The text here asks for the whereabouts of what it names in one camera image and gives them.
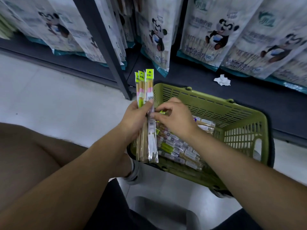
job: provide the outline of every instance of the shoe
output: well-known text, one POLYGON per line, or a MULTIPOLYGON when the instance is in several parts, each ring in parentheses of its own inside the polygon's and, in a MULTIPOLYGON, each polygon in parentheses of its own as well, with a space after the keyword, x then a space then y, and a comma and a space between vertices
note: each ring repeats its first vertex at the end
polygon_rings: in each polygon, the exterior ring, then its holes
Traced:
POLYGON ((142 166, 141 163, 131 159, 131 173, 128 177, 125 177, 124 180, 129 185, 136 185, 142 181, 142 166))

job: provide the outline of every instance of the panda illustration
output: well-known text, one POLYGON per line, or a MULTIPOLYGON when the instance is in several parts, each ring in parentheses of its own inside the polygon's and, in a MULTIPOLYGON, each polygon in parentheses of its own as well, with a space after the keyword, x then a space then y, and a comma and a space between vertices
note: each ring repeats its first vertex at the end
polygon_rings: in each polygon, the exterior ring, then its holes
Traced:
POLYGON ((167 35, 167 31, 161 28, 161 25, 157 25, 157 21, 153 18, 153 30, 149 30, 149 38, 152 43, 157 45, 158 51, 164 51, 163 38, 167 35))
POLYGON ((50 13, 38 12, 38 14, 46 22, 46 24, 47 24, 47 26, 49 28, 48 30, 52 34, 57 35, 57 32, 58 32, 64 38, 68 38, 69 31, 66 29, 66 27, 62 26, 59 23, 59 16, 56 13, 50 14, 50 13))
POLYGON ((273 57, 269 59, 269 63, 280 61, 289 55, 292 50, 297 49, 306 42, 307 40, 303 41, 303 38, 297 38, 295 34, 288 34, 285 38, 280 40, 279 45, 270 46, 267 51, 262 51, 260 56, 265 57, 267 53, 271 52, 271 56, 273 57))
POLYGON ((216 31, 209 31, 211 33, 210 36, 206 36, 206 42, 215 44, 214 49, 219 50, 222 47, 225 47, 229 35, 232 31, 236 31, 239 29, 239 26, 235 26, 234 23, 227 24, 225 19, 220 19, 219 23, 216 25, 216 31))

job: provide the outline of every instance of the shelf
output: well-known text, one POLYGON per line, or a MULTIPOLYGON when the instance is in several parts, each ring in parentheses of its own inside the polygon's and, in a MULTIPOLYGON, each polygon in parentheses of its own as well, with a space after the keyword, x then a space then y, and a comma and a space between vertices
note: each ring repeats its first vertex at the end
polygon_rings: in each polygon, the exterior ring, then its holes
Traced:
MULTIPOLYGON (((11 40, 0 39, 0 50, 2 53, 18 59, 118 88, 108 67, 104 67, 82 56, 55 56, 48 46, 30 42, 21 34, 16 34, 11 40)), ((138 52, 138 48, 127 50, 128 66, 124 71, 126 78, 129 77, 133 69, 138 57, 138 52)))
MULTIPOLYGON (((140 55, 133 71, 147 68, 153 68, 152 62, 140 55)), ((156 70, 154 75, 155 83, 161 81, 190 86, 199 92, 224 99, 232 98, 238 104, 263 110, 271 117, 275 138, 307 146, 307 95, 303 93, 253 77, 236 77, 220 70, 215 73, 202 65, 176 56, 171 57, 166 78, 156 70), (231 80, 231 86, 220 86, 213 81, 220 74, 225 74, 231 80)), ((134 73, 131 73, 127 82, 135 87, 134 73)))

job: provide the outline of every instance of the forearm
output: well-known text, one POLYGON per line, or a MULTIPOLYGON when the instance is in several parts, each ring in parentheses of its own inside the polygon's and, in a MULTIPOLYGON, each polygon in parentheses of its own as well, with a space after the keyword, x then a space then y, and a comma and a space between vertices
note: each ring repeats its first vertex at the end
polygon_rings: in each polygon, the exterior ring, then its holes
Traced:
POLYGON ((234 150, 202 130, 188 143, 265 229, 306 226, 307 187, 234 150))
POLYGON ((78 229, 94 211, 128 142, 119 127, 0 214, 0 229, 78 229))

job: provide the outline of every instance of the green shopping basket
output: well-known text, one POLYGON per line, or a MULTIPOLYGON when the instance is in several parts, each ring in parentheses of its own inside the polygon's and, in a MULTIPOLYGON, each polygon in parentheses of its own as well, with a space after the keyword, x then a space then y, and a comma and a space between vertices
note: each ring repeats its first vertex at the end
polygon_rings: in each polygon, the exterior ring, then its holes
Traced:
MULTIPOLYGON (((178 87, 165 83, 154 85, 155 107, 168 101, 171 97, 179 98, 188 106, 192 115, 216 123, 213 136, 229 146, 253 157, 256 140, 261 140, 261 163, 273 167, 274 141, 271 133, 269 116, 260 110, 239 105, 232 99, 222 99, 192 90, 191 87, 178 87)), ((127 147, 129 156, 135 159, 133 144, 127 147)), ((210 167, 202 171, 194 170, 186 165, 181 165, 163 157, 159 163, 149 164, 160 170, 204 185, 223 194, 231 195, 221 179, 210 167)))

